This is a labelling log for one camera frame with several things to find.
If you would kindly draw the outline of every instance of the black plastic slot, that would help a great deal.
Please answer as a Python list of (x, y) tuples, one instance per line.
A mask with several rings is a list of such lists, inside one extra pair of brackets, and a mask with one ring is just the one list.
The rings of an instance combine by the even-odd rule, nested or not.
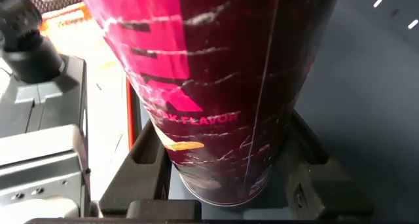
[(132, 149), (132, 160), (137, 164), (154, 164), (157, 160), (159, 146), (158, 137), (152, 136), (151, 133), (146, 134), (142, 140), (136, 141)]

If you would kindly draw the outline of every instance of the can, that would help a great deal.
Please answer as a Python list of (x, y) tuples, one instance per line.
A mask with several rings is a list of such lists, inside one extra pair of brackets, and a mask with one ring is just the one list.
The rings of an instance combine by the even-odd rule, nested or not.
[(336, 0), (84, 0), (187, 188), (266, 185)]

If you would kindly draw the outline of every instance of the scratched can surface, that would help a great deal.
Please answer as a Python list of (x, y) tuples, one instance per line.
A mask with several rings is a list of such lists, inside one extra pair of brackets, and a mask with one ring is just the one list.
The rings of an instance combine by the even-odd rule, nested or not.
[(335, 1), (84, 0), (188, 189), (222, 206), (268, 182)]

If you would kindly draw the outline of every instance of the black plastic panel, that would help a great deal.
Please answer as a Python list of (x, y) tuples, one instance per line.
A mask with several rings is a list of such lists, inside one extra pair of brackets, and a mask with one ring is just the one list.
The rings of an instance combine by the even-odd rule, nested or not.
[(102, 196), (99, 205), (103, 214), (125, 217), (135, 200), (166, 199), (170, 168), (167, 153), (149, 122)]

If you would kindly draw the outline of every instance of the gray plastic part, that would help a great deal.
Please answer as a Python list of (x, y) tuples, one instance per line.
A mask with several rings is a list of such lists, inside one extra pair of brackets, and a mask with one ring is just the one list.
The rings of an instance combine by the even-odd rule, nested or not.
[(0, 99), (0, 138), (68, 124), (83, 128), (87, 121), (86, 62), (61, 57), (65, 68), (53, 81), (25, 84), (12, 77)]

